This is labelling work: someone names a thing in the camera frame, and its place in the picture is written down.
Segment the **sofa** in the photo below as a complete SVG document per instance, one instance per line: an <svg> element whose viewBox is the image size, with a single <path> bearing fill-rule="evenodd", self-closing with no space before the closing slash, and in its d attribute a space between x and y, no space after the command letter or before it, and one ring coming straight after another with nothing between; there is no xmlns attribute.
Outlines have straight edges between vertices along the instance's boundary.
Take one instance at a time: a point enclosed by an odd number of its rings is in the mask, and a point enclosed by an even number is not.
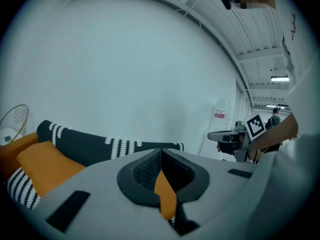
<svg viewBox="0 0 320 240"><path fill-rule="evenodd" d="M184 144L102 137L45 120L36 132L0 147L0 177L13 200L34 209L41 197L85 167L157 148L184 151ZM171 219L176 198L163 173L155 193L170 207L161 214Z"/></svg>

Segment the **white wall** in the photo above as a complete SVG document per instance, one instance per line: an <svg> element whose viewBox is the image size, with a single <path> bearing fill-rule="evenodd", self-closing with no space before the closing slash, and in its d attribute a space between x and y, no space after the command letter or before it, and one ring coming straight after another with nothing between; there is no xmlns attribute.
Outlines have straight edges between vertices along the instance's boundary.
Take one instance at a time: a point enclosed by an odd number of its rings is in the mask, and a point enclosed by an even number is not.
<svg viewBox="0 0 320 240"><path fill-rule="evenodd" d="M244 101L244 114L243 119L247 118L249 116L249 110L250 110L250 101L248 98Z"/></svg>
<svg viewBox="0 0 320 240"><path fill-rule="evenodd" d="M43 120L128 140L183 142L197 154L235 69L197 24L152 0L72 0L33 23L33 6L2 47L0 114L29 106Z"/></svg>
<svg viewBox="0 0 320 240"><path fill-rule="evenodd" d="M240 118L240 109L241 109L241 90L236 85L236 87L235 87L234 114L233 114L231 128L235 127L236 121L242 119L242 118Z"/></svg>
<svg viewBox="0 0 320 240"><path fill-rule="evenodd" d="M251 109L251 104L249 103L249 116L252 115L254 112Z"/></svg>
<svg viewBox="0 0 320 240"><path fill-rule="evenodd" d="M268 119L270 118L270 117L272 117L272 111L271 112L269 112L269 111L266 111L266 112L264 112L264 111L252 111L252 113L258 113L260 116L261 116L261 118L262 118L262 121L264 122L264 123L266 123L266 122L268 122ZM288 115L287 114L280 114L280 118L281 118L281 120L283 121L286 117L287 117Z"/></svg>

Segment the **fluorescent light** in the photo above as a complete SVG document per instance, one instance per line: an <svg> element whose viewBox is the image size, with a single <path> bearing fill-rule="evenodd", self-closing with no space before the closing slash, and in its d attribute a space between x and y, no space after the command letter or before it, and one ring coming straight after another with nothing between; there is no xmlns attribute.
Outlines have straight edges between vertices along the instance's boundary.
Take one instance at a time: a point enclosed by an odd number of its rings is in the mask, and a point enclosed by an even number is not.
<svg viewBox="0 0 320 240"><path fill-rule="evenodd" d="M271 76L271 82L289 82L288 76Z"/></svg>
<svg viewBox="0 0 320 240"><path fill-rule="evenodd" d="M275 105L266 105L266 107L268 107L268 108L275 108L276 106L275 106ZM282 110L285 109L284 106L278 106L278 108L280 108L280 109L282 109Z"/></svg>

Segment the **gray surface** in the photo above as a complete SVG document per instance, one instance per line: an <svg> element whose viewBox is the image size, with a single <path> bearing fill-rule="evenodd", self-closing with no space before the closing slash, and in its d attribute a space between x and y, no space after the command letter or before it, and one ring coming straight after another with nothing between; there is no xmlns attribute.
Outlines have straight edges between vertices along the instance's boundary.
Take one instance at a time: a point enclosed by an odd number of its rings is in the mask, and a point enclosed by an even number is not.
<svg viewBox="0 0 320 240"><path fill-rule="evenodd" d="M264 194L274 159L274 153L263 156L252 177L233 196L229 204L221 209L219 214L212 215L211 220L197 231L186 235L185 239L246 239L247 228L256 230L255 225L249 225L248 221ZM208 210L212 208L211 206L207 203Z"/></svg>
<svg viewBox="0 0 320 240"><path fill-rule="evenodd" d="M250 136L247 131L245 133L241 148L234 152L234 156L235 156L237 162L246 163L245 162L246 153L250 149L251 144L252 144L252 142L250 141Z"/></svg>
<svg viewBox="0 0 320 240"><path fill-rule="evenodd" d="M34 211L37 218L45 219L74 190L85 190L91 196L66 232L73 239L268 239L296 214L313 190L320 169L319 138L292 140L278 153L264 155L258 165L171 149L210 173L210 185L199 200L183 204L187 218L201 225L184 236L176 234L158 209L133 204L118 188L119 169L150 151L86 168L48 193ZM232 168L253 175L246 179L227 173Z"/></svg>
<svg viewBox="0 0 320 240"><path fill-rule="evenodd" d="M23 217L29 222L30 226L41 236L45 237L45 239L70 240L66 234L46 223L33 210L17 202L16 206Z"/></svg>
<svg viewBox="0 0 320 240"><path fill-rule="evenodd" d="M231 201L238 198L237 193L249 181L248 178L228 173L228 171L238 169L252 173L257 167L252 163L216 160L174 149L170 151L202 166L210 174L210 184L202 196L196 201L183 204L186 217L200 225L219 216Z"/></svg>
<svg viewBox="0 0 320 240"><path fill-rule="evenodd" d="M159 209L132 203L120 191L117 174L150 150L91 165L49 192L34 212L51 215L75 190L91 193L66 234L74 239L172 239L177 233Z"/></svg>

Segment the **orange cushion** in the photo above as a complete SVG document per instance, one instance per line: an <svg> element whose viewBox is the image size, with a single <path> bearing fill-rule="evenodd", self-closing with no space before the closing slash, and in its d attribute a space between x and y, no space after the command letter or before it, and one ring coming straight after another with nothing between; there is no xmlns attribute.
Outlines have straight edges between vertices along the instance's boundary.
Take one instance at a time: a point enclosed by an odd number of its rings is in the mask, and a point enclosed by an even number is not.
<svg viewBox="0 0 320 240"><path fill-rule="evenodd" d="M35 143L38 143L36 132L0 147L0 177L2 182L9 179L21 167L16 160L19 153Z"/></svg>
<svg viewBox="0 0 320 240"><path fill-rule="evenodd" d="M166 220L173 218L176 215L177 197L162 170L156 178L154 193L160 196L162 217Z"/></svg>
<svg viewBox="0 0 320 240"><path fill-rule="evenodd" d="M16 158L42 198L85 166L62 154L51 141L33 144Z"/></svg>

